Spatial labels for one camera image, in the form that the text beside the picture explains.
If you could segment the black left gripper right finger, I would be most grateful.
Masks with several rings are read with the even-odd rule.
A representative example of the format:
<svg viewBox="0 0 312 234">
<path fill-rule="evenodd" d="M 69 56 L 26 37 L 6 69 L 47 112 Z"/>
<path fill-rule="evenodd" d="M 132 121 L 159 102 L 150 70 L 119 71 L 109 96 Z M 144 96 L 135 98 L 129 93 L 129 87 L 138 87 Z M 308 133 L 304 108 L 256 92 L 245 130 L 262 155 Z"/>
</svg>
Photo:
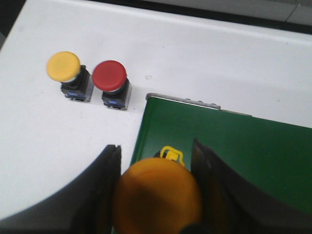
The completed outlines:
<svg viewBox="0 0 312 234">
<path fill-rule="evenodd" d="M 312 217 L 258 189 L 213 150 L 193 140 L 191 173 L 211 234 L 310 234 Z"/>
</svg>

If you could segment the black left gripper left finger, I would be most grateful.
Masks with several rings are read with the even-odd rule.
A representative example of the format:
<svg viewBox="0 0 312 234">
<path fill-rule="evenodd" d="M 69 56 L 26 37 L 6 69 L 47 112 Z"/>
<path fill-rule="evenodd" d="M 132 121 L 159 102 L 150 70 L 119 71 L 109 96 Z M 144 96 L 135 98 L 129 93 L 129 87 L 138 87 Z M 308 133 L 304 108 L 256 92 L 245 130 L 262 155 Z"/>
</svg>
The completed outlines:
<svg viewBox="0 0 312 234">
<path fill-rule="evenodd" d="M 121 147 L 107 145 L 78 177 L 45 200 L 0 221 L 2 234 L 110 234 Z"/>
</svg>

